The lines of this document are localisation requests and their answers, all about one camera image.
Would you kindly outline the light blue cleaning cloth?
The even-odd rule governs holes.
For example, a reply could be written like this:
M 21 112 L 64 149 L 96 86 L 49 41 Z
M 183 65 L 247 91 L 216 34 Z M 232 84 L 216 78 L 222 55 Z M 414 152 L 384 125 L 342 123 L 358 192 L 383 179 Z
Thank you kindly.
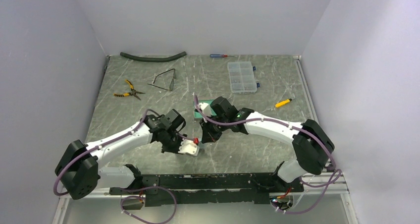
M 200 149 L 204 149 L 204 148 L 207 146 L 207 144 L 200 142 L 197 146 L 198 146 Z

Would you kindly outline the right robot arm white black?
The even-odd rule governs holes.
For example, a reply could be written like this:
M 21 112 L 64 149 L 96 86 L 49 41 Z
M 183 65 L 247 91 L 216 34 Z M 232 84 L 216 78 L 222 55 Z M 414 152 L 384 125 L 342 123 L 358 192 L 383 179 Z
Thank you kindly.
M 202 115 L 202 143 L 217 141 L 224 131 L 231 130 L 245 135 L 259 135 L 290 145 L 294 158 L 282 162 L 272 179 L 274 189 L 286 191 L 292 181 L 306 173 L 319 175 L 331 162 L 336 168 L 332 153 L 333 142 L 321 126 L 312 119 L 305 122 L 290 122 L 272 118 L 253 109 L 237 109 L 224 97 L 218 97 L 210 104 L 199 103 L 194 97 L 194 107 Z

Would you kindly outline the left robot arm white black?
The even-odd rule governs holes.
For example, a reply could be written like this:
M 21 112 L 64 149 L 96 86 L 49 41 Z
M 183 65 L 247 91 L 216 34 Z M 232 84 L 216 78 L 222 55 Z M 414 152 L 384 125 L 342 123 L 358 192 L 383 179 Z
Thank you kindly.
M 179 133 L 186 121 L 176 110 L 159 115 L 148 109 L 140 121 L 127 129 L 84 144 L 71 142 L 55 168 L 57 176 L 53 192 L 56 196 L 69 194 L 78 200 L 95 189 L 120 188 L 129 194 L 138 193 L 144 187 L 143 175 L 131 164 L 107 167 L 115 157 L 153 142 L 161 144 L 162 153 L 196 156 L 199 147 L 196 138 Z

